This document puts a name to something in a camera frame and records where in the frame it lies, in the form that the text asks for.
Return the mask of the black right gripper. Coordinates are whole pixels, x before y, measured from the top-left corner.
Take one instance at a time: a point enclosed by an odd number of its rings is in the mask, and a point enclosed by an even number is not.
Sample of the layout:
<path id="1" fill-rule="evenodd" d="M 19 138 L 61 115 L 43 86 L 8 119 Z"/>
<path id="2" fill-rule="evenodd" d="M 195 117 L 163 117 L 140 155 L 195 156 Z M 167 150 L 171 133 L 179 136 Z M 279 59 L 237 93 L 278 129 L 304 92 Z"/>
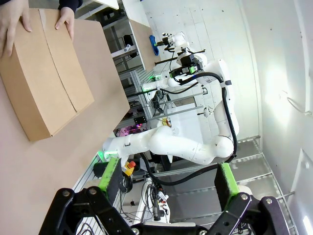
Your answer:
<path id="1" fill-rule="evenodd" d="M 189 73 L 195 73 L 198 71 L 198 63 L 195 63 L 195 57 L 193 54 L 184 56 L 180 60 L 181 69 L 177 68 L 169 71 L 169 75 L 171 78 L 175 78 L 176 76 L 182 75 L 182 71 L 189 71 Z"/>

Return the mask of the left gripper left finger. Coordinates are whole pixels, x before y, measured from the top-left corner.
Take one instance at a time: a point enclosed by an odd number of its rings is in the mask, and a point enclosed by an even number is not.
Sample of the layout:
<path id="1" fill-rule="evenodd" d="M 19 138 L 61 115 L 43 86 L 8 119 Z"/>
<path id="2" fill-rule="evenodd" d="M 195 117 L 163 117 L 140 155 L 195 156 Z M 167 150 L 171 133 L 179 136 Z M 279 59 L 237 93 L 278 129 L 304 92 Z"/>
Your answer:
<path id="1" fill-rule="evenodd" d="M 95 218 L 110 235 L 131 235 L 132 230 L 113 206 L 122 182 L 121 159 L 111 158 L 96 186 L 74 192 L 59 189 L 48 209 L 39 234 L 74 235 L 85 217 Z"/>

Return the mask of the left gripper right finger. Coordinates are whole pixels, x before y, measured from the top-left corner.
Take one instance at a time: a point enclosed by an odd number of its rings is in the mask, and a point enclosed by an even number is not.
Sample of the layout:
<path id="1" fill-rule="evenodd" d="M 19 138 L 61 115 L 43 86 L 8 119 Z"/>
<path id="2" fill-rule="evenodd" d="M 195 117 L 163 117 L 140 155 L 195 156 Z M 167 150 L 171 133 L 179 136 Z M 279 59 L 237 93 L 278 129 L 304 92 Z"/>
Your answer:
<path id="1" fill-rule="evenodd" d="M 261 200 L 240 191 L 228 163 L 217 165 L 214 180 L 222 213 L 208 230 L 209 235 L 231 235 L 244 223 L 255 235 L 289 235 L 289 228 L 278 200 Z"/>

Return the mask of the person's left hand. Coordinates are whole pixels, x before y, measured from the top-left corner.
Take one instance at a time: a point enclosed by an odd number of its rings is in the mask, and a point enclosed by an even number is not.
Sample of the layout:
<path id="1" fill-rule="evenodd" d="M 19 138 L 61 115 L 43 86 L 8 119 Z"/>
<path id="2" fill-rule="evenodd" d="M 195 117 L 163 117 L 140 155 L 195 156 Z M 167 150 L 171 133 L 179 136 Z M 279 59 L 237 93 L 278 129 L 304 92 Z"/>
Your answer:
<path id="1" fill-rule="evenodd" d="M 60 10 L 60 18 L 55 24 L 55 29 L 58 30 L 62 25 L 65 25 L 71 40 L 74 40 L 74 12 L 69 7 L 62 7 Z"/>

